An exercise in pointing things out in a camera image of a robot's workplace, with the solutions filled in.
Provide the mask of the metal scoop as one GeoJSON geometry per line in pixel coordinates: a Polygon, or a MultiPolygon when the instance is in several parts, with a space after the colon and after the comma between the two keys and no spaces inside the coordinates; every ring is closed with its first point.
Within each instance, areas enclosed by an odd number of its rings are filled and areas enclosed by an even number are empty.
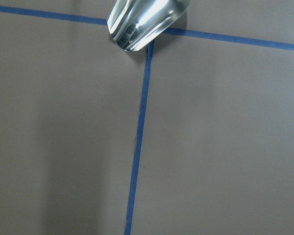
{"type": "Polygon", "coordinates": [[[118,0],[108,19],[108,31],[117,46],[140,51],[175,23],[189,0],[118,0]]]}

